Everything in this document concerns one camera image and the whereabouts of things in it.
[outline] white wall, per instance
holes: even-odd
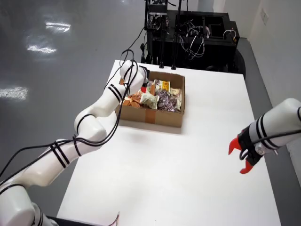
[[[170,3],[175,4],[177,7],[172,5],[168,5],[169,10],[178,10],[179,0],[168,0]],[[181,10],[186,11],[186,0],[182,0]],[[189,11],[197,11],[198,10],[198,0],[188,0],[188,10]]]
[[[214,0],[213,11],[216,13],[223,13],[226,0]]]
[[[273,106],[288,97],[301,101],[300,10],[300,0],[261,0],[255,16],[249,40]],[[301,139],[287,147],[301,183]]]
[[[260,0],[214,0],[214,12],[229,13],[241,37],[249,38]]]

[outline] wire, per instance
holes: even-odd
[[[285,136],[289,136],[289,135],[293,135],[293,134],[298,134],[298,133],[301,133],[301,129],[292,130],[292,131],[289,131],[289,132],[278,133],[278,134],[271,135],[271,136],[268,136],[268,137],[263,137],[261,139],[253,141],[252,144],[255,145],[255,144],[257,144],[257,143],[259,143],[261,141],[264,141],[264,140],[273,139],[273,138],[277,138],[277,137],[285,137]]]
[[[113,221],[113,223],[111,223],[111,224],[108,225],[108,226],[112,226],[112,225],[114,225],[115,223],[116,223],[116,226],[117,226],[117,225],[118,225],[119,216],[120,216],[120,212],[118,212],[117,217],[115,218],[115,220]]]
[[[52,152],[53,150],[55,150],[56,147],[50,148],[48,151],[45,151],[42,155],[40,155],[38,158],[36,158],[34,161],[30,162],[29,164],[27,164],[26,166],[24,166],[23,168],[21,168],[20,170],[18,170],[17,172],[13,173],[11,176],[9,176],[8,178],[6,178],[5,180],[3,180],[2,182],[0,182],[0,187],[6,183],[9,179],[11,179],[12,177],[14,177],[15,175],[17,175],[18,173],[20,173],[22,170],[30,167],[31,165],[33,165],[34,163],[36,163],[38,160],[40,160],[41,158],[43,158],[44,156],[48,155],[50,152]]]
[[[236,38],[236,31],[234,31],[234,30],[225,30],[224,34],[222,35],[222,39],[224,39],[224,35],[225,35],[226,32],[230,32],[230,34],[232,34],[232,32],[234,32],[234,38],[233,39]]]
[[[139,36],[135,39],[135,41],[133,42],[133,44],[138,40],[138,38],[140,37],[141,33],[142,33],[143,29],[141,30],[141,32],[139,33]],[[39,156],[37,159],[35,159],[34,161],[30,162],[29,164],[27,164],[26,166],[22,167],[20,170],[18,170],[17,172],[15,172],[14,174],[12,174],[11,176],[9,176],[8,178],[6,178],[5,180],[3,180],[1,183],[0,183],[0,186],[2,186],[4,183],[6,183],[9,179],[11,179],[13,176],[17,175],[19,172],[21,172],[22,170],[30,167],[31,165],[33,165],[34,163],[36,163],[38,160],[40,160],[41,158],[43,158],[44,156],[46,156],[48,153],[50,153],[51,151],[55,150],[57,147],[60,147],[62,145],[65,145],[67,143],[70,143],[70,142],[81,142],[81,143],[84,143],[86,145],[89,145],[89,146],[102,146],[104,144],[106,144],[111,138],[112,136],[114,135],[117,127],[118,127],[118,124],[119,124],[119,120],[120,120],[120,116],[121,116],[121,110],[122,110],[122,106],[123,106],[123,101],[127,95],[127,93],[129,92],[130,90],[130,86],[132,84],[132,82],[134,81],[137,73],[138,73],[138,64],[137,62],[135,61],[135,56],[134,56],[134,52],[132,50],[130,50],[130,48],[124,50],[121,54],[121,56],[124,54],[124,53],[128,53],[131,52],[132,55],[133,55],[133,58],[132,58],[132,64],[130,66],[130,75],[129,75],[129,79],[128,79],[128,83],[127,83],[127,87],[126,87],[126,90],[125,90],[125,93],[122,97],[122,101],[121,101],[121,105],[120,105],[120,110],[119,110],[119,113],[118,113],[118,116],[116,118],[116,122],[112,128],[112,130],[110,131],[110,133],[101,141],[90,141],[90,140],[87,140],[87,139],[84,139],[84,138],[81,138],[81,137],[76,137],[74,139],[68,139],[68,140],[60,140],[60,141],[57,141],[57,142],[53,142],[53,143],[50,143],[50,144],[47,144],[47,145],[38,145],[38,146],[30,146],[30,147],[25,147],[25,148],[22,148],[20,150],[18,150],[11,158],[10,160],[7,162],[7,164],[5,165],[5,167],[3,168],[3,170],[1,171],[0,173],[0,177],[3,175],[4,171],[7,169],[7,167],[9,166],[9,164],[12,162],[12,160],[19,154],[21,153],[22,151],[24,150],[28,150],[28,149],[34,149],[34,148],[42,148],[42,147],[49,147],[51,145],[54,145],[54,144],[58,144],[56,145],[55,147],[53,148],[50,148],[49,150],[46,150],[41,156]],[[133,67],[134,67],[134,63],[136,64],[136,72],[133,76],[133,79],[131,80],[131,76],[132,76],[132,71],[133,71]]]
[[[169,5],[172,5],[172,6],[174,6],[174,7],[177,7],[175,4],[170,3],[169,1],[168,1],[168,4],[169,4]]]
[[[268,139],[273,139],[273,138],[277,138],[277,137],[285,137],[285,136],[294,135],[294,134],[298,134],[298,133],[301,133],[301,129],[292,130],[292,131],[289,131],[289,132],[278,133],[278,134],[274,134],[274,135],[271,135],[271,136],[268,136],[268,137],[263,137],[261,139],[253,141],[251,143],[251,145],[255,145],[259,142],[262,142],[262,141],[265,141],[265,140],[268,140]],[[245,152],[245,150],[240,151],[240,154],[239,154],[239,159],[240,160],[244,160],[246,158],[246,156],[248,155],[248,151],[245,154],[243,154],[244,152]]]
[[[144,46],[145,46],[145,36],[146,36],[146,34],[147,34],[147,31],[145,32],[144,38],[143,38],[143,44],[144,44]]]
[[[53,143],[50,143],[50,144],[47,144],[47,145],[37,145],[37,146],[30,146],[30,147],[24,147],[24,148],[21,148],[21,149],[18,150],[16,153],[14,153],[13,156],[12,156],[12,157],[9,159],[9,161],[6,163],[5,167],[3,168],[3,170],[2,170],[1,173],[0,173],[0,177],[3,175],[3,173],[5,172],[5,170],[7,169],[7,167],[8,167],[8,166],[10,165],[10,163],[13,161],[13,159],[14,159],[19,153],[21,153],[22,151],[29,150],[29,149],[36,149],[36,148],[50,147],[51,145],[64,143],[64,142],[66,142],[66,141],[71,142],[72,140],[60,140],[60,141],[53,142]]]
[[[190,45],[190,49],[191,49],[192,44],[193,44],[194,40],[196,39],[196,37],[197,37],[197,36],[194,36],[194,39],[193,39],[193,41],[192,41],[192,43],[191,43],[191,45]]]
[[[202,54],[199,55],[198,52],[199,52],[199,50],[201,49],[201,46],[202,46],[202,45],[203,45],[203,52],[202,52]],[[199,46],[198,51],[197,51],[196,54],[193,54],[193,52],[192,52],[192,54],[193,54],[194,56],[190,59],[190,61],[193,60],[194,57],[196,57],[196,58],[202,57],[202,56],[204,55],[204,52],[205,52],[205,44],[204,44],[204,38],[202,37],[202,43],[200,44],[200,46]]]
[[[135,44],[135,42],[138,40],[138,38],[140,37],[140,35],[141,35],[141,33],[142,33],[143,30],[144,30],[144,27],[142,28],[142,30],[140,31],[138,37],[135,39],[135,41],[132,43],[132,45],[130,45],[130,47],[127,48],[127,49],[130,49],[130,48]],[[123,60],[123,64],[125,63],[126,59],[127,59],[127,55],[126,55],[126,57],[125,57],[124,60]]]
[[[105,90],[105,88],[107,88],[107,86],[108,86],[108,84],[110,83],[110,81],[114,78],[114,76],[115,76],[115,74],[117,73],[117,71],[115,71],[115,73],[114,73],[114,75],[108,80],[108,82],[107,82],[107,84],[104,86],[104,90]]]

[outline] black cable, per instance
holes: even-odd
[[[289,132],[277,133],[275,135],[271,135],[271,136],[268,136],[268,137],[263,137],[261,139],[253,141],[252,145],[255,145],[255,144],[257,144],[257,143],[259,143],[261,141],[264,141],[264,140],[273,139],[273,138],[277,138],[277,137],[285,137],[285,136],[293,135],[293,134],[297,134],[297,133],[301,133],[301,129],[292,130],[292,131],[289,131]]]
[[[141,35],[141,33],[142,33],[143,30],[144,30],[144,27],[142,28],[142,30],[140,31],[138,37],[135,39],[135,41],[132,43],[132,45],[131,45],[129,48],[127,48],[127,49],[130,49],[130,48],[135,44],[135,42],[138,40],[138,38],[140,37],[140,35]]]
[[[7,167],[10,165],[10,163],[13,161],[13,159],[19,154],[21,153],[22,151],[25,151],[25,150],[29,150],[29,149],[36,149],[36,148],[43,148],[43,147],[50,147],[51,145],[55,145],[56,143],[60,144],[60,143],[63,143],[65,141],[72,141],[72,140],[60,140],[58,142],[53,142],[53,143],[50,143],[50,144],[47,144],[47,145],[37,145],[37,146],[30,146],[30,147],[24,147],[24,148],[21,148],[20,150],[18,150],[16,153],[13,154],[13,156],[9,159],[9,161],[6,163],[5,167],[3,168],[3,170],[1,171],[0,173],[0,177],[3,175],[4,171],[7,169]]]
[[[143,38],[143,44],[144,44],[144,46],[145,46],[145,36],[146,36],[146,34],[147,34],[147,32],[145,32],[144,38]]]
[[[48,155],[50,152],[54,151],[56,148],[53,147],[53,148],[50,148],[48,151],[45,151],[42,155],[40,155],[38,158],[36,158],[34,161],[28,163],[26,166],[22,167],[20,170],[18,170],[17,172],[13,173],[12,175],[10,175],[8,178],[6,178],[5,180],[3,180],[2,182],[0,182],[0,187],[6,183],[9,179],[11,179],[12,177],[14,177],[15,175],[17,175],[19,172],[21,172],[22,170],[30,167],[31,165],[33,165],[34,163],[36,163],[38,160],[40,160],[41,158],[43,158],[44,156]]]
[[[114,78],[115,74],[117,73],[117,71],[118,71],[121,67],[122,67],[122,66],[120,66],[120,67],[115,71],[114,75],[108,80],[107,84],[105,84],[104,90],[105,90],[105,88],[107,88],[108,84],[109,84],[110,81]]]
[[[252,145],[255,145],[255,144],[259,143],[259,142],[262,142],[262,141],[265,141],[265,140],[268,140],[268,139],[273,139],[273,138],[277,138],[277,137],[285,137],[285,136],[289,136],[289,135],[293,135],[293,134],[298,134],[298,133],[301,133],[301,129],[292,130],[292,131],[289,131],[289,132],[277,133],[277,134],[274,134],[274,135],[271,135],[271,136],[267,136],[267,137],[263,137],[261,139],[255,140],[255,141],[252,142]],[[240,151],[240,154],[239,154],[239,159],[240,160],[245,159],[246,156],[248,155],[248,152],[246,152],[245,154],[243,154],[244,152],[245,152],[245,150]]]
[[[135,73],[133,79],[130,80],[130,79],[131,79],[131,74],[132,74],[132,69],[133,69],[133,66],[134,66],[134,62],[136,63],[136,73]],[[60,141],[58,141],[58,142],[54,142],[54,143],[51,143],[51,144],[48,144],[48,145],[40,145],[40,146],[32,146],[32,147],[22,148],[22,149],[20,149],[18,152],[16,152],[16,153],[13,155],[13,157],[11,158],[11,160],[7,163],[7,165],[5,166],[5,168],[2,170],[2,173],[1,173],[1,174],[3,174],[3,172],[5,171],[5,169],[7,168],[7,166],[8,166],[8,165],[11,163],[11,161],[13,160],[13,158],[14,158],[18,153],[20,153],[20,152],[23,151],[23,150],[33,149],[33,148],[39,148],[39,147],[49,147],[50,145],[55,144],[55,143],[57,143],[57,144],[59,143],[59,144],[60,144],[59,146],[61,146],[61,145],[67,144],[67,143],[69,143],[69,142],[71,142],[71,141],[73,141],[73,142],[80,141],[80,142],[82,142],[82,143],[84,143],[84,144],[86,144],[86,145],[89,145],[89,146],[102,146],[102,145],[106,144],[106,143],[112,138],[112,136],[114,135],[114,133],[115,133],[117,127],[118,127],[119,120],[120,120],[120,116],[121,116],[121,110],[122,110],[124,98],[126,97],[127,90],[128,90],[129,87],[131,86],[132,82],[134,81],[134,79],[135,79],[135,77],[136,77],[136,75],[137,75],[137,73],[138,73],[138,64],[137,64],[137,62],[136,62],[135,60],[132,61],[132,66],[131,66],[131,68],[132,68],[132,69],[131,69],[131,72],[130,72],[131,74],[130,74],[130,76],[129,76],[129,81],[130,81],[130,83],[129,83],[129,85],[127,86],[126,91],[125,91],[125,93],[124,93],[124,95],[123,95],[122,102],[121,102],[121,106],[120,106],[120,110],[119,110],[119,113],[118,113],[118,116],[117,116],[115,125],[114,125],[114,127],[112,128],[112,130],[111,130],[111,132],[109,133],[109,135],[107,135],[106,138],[105,138],[105,139],[108,138],[108,140],[103,139],[103,140],[100,141],[100,142],[94,142],[94,141],[90,141],[90,140],[87,140],[87,139],[78,137],[78,138],[75,138],[75,139],[73,139],[73,140],[60,140]],[[44,153],[43,153],[41,156],[39,156],[37,159],[35,159],[34,161],[30,162],[29,164],[27,164],[26,166],[24,166],[23,168],[21,168],[20,170],[18,170],[17,172],[15,172],[15,173],[12,174],[11,176],[9,176],[9,177],[6,178],[5,180],[3,180],[3,181],[0,183],[0,186],[2,186],[2,185],[3,185],[4,183],[6,183],[9,179],[11,179],[13,176],[17,175],[17,174],[18,174],[19,172],[21,172],[22,170],[24,170],[24,169],[30,167],[31,165],[33,165],[33,164],[36,163],[38,160],[40,160],[41,158],[43,158],[44,156],[46,156],[48,153],[50,153],[51,151],[53,151],[53,150],[55,150],[55,149],[56,149],[56,147],[53,147],[53,148],[50,148],[48,151],[44,152]]]
[[[22,148],[20,150],[18,150],[11,158],[10,160],[7,162],[6,166],[4,167],[4,169],[2,170],[2,172],[0,173],[0,177],[3,175],[4,171],[7,169],[7,167],[9,166],[9,164],[12,162],[12,160],[22,151],[24,150],[28,150],[28,149],[34,149],[34,148],[42,148],[42,147],[50,147],[52,145],[55,145],[55,144],[58,144],[56,147],[51,147],[48,151],[45,151],[41,156],[39,156],[37,159],[35,159],[34,161],[30,162],[29,164],[27,164],[26,166],[24,166],[23,168],[21,168],[20,170],[18,170],[17,172],[15,172],[14,174],[12,174],[11,176],[9,176],[8,178],[6,178],[5,180],[3,180],[1,183],[0,183],[0,186],[3,185],[4,183],[6,183],[9,179],[11,179],[13,176],[15,176],[16,174],[18,174],[19,172],[21,172],[22,170],[26,169],[27,167],[33,165],[34,163],[36,163],[38,160],[40,160],[41,158],[43,158],[44,156],[46,156],[48,153],[50,153],[51,151],[55,150],[56,148],[59,148],[60,146],[62,145],[65,145],[69,142],[74,142],[76,143],[77,141],[78,142],[82,142],[86,145],[89,145],[89,146],[102,146],[104,144],[106,144],[111,138],[112,136],[114,135],[117,127],[118,127],[118,124],[119,124],[119,120],[120,120],[120,116],[121,116],[121,109],[122,109],[122,106],[123,106],[123,101],[127,95],[127,92],[129,91],[130,89],[130,86],[132,84],[132,82],[134,81],[137,73],[138,73],[138,64],[137,62],[134,60],[134,52],[130,49],[126,49],[125,51],[122,52],[122,54],[124,54],[125,52],[131,52],[132,55],[133,55],[133,58],[132,58],[132,65],[131,65],[131,70],[130,70],[130,76],[129,76],[129,84],[125,90],[125,93],[123,95],[123,98],[122,98],[122,102],[121,102],[121,106],[120,106],[120,110],[119,110],[119,113],[118,113],[118,116],[117,116],[117,119],[116,119],[116,122],[115,122],[115,125],[113,126],[112,130],[110,131],[110,133],[101,141],[90,141],[90,140],[87,140],[87,139],[84,139],[84,138],[81,138],[81,137],[73,137],[73,139],[69,139],[69,140],[60,140],[58,142],[53,142],[51,144],[47,144],[47,145],[38,145],[38,146],[30,146],[30,147],[25,147],[25,148]],[[135,75],[133,77],[133,79],[131,80],[131,75],[132,75],[132,71],[133,71],[133,67],[134,67],[134,63],[136,64],[136,72],[135,72]]]
[[[136,68],[135,75],[134,75],[133,79],[131,80],[131,74],[132,74],[132,69],[133,69],[134,62],[136,64],[137,68]],[[120,110],[119,110],[119,113],[118,113],[115,125],[113,126],[112,130],[110,131],[110,133],[106,136],[106,138],[104,138],[101,141],[90,141],[90,140],[84,139],[82,137],[78,137],[78,138],[76,138],[77,141],[80,141],[80,142],[82,142],[82,143],[84,143],[86,145],[90,145],[90,146],[102,146],[102,145],[106,144],[111,139],[111,137],[114,135],[114,133],[115,133],[115,131],[117,129],[117,126],[119,124],[119,120],[120,120],[120,116],[121,116],[121,109],[122,109],[122,106],[123,106],[123,101],[124,101],[124,99],[125,99],[125,97],[127,95],[127,91],[129,90],[129,87],[131,86],[132,82],[134,81],[137,73],[138,73],[138,64],[137,64],[137,62],[135,60],[133,60],[132,61],[132,66],[131,66],[131,72],[130,72],[130,76],[129,76],[130,83],[127,86],[127,88],[125,90],[125,93],[124,93],[124,95],[122,97],[122,101],[121,101],[121,104],[120,104]]]
[[[174,6],[174,7],[177,7],[175,4],[170,3],[169,1],[168,1],[168,4],[169,4],[169,5],[172,5],[172,6]]]

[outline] packaged food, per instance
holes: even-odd
[[[181,90],[181,89],[170,88],[170,94],[176,97],[176,99],[177,99],[176,109],[177,109],[178,111],[181,111],[181,105],[182,105],[182,90]]]
[[[159,101],[158,96],[153,96],[150,93],[143,93],[141,96],[140,104],[146,105],[149,108],[156,110],[158,101]]]
[[[170,88],[170,94],[179,97],[182,94],[182,90]]]
[[[164,89],[161,89],[157,92],[157,95],[160,97],[158,101],[158,109],[163,111],[175,112],[177,108],[177,98],[170,95]]]
[[[170,92],[170,82],[169,81],[161,81],[158,79],[154,80],[156,88],[155,88],[155,94],[157,95],[157,92],[160,90],[166,90],[167,92]]]
[[[128,106],[130,104],[130,100],[124,100],[123,105]]]
[[[136,92],[135,94],[130,95],[129,98],[130,98],[132,101],[135,101],[135,102],[137,102],[137,103],[140,103],[141,95],[142,95],[142,92],[141,92],[141,91],[138,91],[138,92]]]
[[[133,101],[133,102],[131,103],[131,106],[132,106],[132,107],[135,107],[135,108],[139,108],[139,107],[140,107],[140,104],[138,104],[137,102]]]
[[[146,88],[146,90],[150,93],[150,94],[152,94],[153,96],[155,95],[155,82],[154,81],[149,81],[148,83],[147,83],[147,88]]]

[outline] black metal frame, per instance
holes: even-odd
[[[167,18],[169,20],[169,26],[165,27],[165,23],[162,25],[160,31],[155,31],[153,29],[147,29],[147,16],[148,16],[148,2],[146,0],[145,5],[145,30],[147,31],[147,47],[148,52],[152,61],[146,61],[147,63],[158,64],[163,67],[163,62],[165,65],[171,66],[175,69],[176,65],[180,67],[192,68],[192,69],[203,69],[208,67],[211,68],[223,68],[227,67],[229,71],[233,67],[233,59],[236,53],[237,44],[239,41],[239,32],[234,21],[230,21],[229,15],[227,13],[211,13],[211,12],[187,12],[180,11],[182,1],[179,0],[178,10],[168,10]],[[183,52],[180,47],[179,38],[177,36],[176,25],[181,22],[181,18],[195,17],[199,18],[203,26],[203,34],[206,33],[206,25],[209,29],[215,30],[219,24],[210,24],[210,20],[218,20],[221,22],[222,33],[225,30],[235,30],[236,38],[233,40],[230,32],[224,35],[224,38],[210,36],[209,39],[203,35],[205,42],[205,54],[202,58],[195,58],[193,62],[187,62],[184,64]],[[184,37],[184,41],[190,44],[193,40],[192,37]],[[197,39],[194,45],[200,45],[201,39]]]

